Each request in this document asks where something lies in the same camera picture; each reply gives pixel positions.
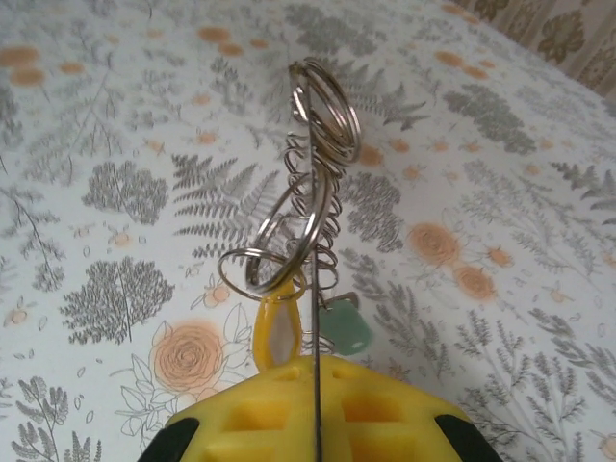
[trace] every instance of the fabric with leaf print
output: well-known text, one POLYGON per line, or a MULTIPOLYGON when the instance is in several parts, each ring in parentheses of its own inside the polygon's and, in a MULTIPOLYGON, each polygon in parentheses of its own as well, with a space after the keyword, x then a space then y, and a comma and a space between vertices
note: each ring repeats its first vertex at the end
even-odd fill
MULTIPOLYGON (((580 44, 554 24, 553 63, 580 44)), ((460 406, 506 462, 616 457, 612 103, 450 3, 4 0, 4 458, 138 460, 257 372, 258 303, 218 257, 288 185, 310 55, 362 125, 325 293, 370 334, 346 359, 460 406)))

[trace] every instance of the yellow plastic object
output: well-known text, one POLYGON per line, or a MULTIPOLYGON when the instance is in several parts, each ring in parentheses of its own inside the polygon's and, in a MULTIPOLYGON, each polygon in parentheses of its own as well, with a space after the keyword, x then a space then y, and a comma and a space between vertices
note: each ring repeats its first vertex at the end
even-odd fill
POLYGON ((299 356, 302 331, 297 301, 291 298, 294 293, 295 286, 290 280, 261 300, 252 339, 252 354, 259 372, 299 356))
MULTIPOLYGON (((312 362, 298 357, 173 416, 167 428, 194 426, 186 450, 172 460, 314 462, 312 362)), ((435 421, 451 415, 466 424, 460 409, 344 359, 321 359, 321 411, 324 461, 462 460, 435 421)))

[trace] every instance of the beige wall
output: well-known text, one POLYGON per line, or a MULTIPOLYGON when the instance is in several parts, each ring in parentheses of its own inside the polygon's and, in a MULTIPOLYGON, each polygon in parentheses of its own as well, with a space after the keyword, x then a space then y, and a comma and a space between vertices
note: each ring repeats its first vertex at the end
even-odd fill
POLYGON ((456 0, 570 77, 616 101, 615 0, 456 0))

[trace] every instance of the green pendant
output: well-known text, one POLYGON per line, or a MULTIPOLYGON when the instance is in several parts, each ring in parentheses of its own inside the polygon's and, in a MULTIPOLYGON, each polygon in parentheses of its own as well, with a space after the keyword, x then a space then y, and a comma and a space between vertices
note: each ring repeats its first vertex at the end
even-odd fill
POLYGON ((372 341, 372 332, 349 300, 338 299, 319 310, 321 334, 334 343, 335 351, 350 356, 364 351, 372 341))

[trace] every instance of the black rubber edge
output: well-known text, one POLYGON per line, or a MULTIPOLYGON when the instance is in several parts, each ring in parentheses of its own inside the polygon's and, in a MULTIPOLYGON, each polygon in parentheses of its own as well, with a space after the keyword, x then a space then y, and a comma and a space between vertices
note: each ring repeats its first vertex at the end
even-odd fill
POLYGON ((138 462, 180 462, 198 428, 199 421, 192 417, 163 428, 145 448, 138 462))
POLYGON ((462 462, 502 462, 501 457, 472 423, 450 414, 438 416, 434 420, 462 462))

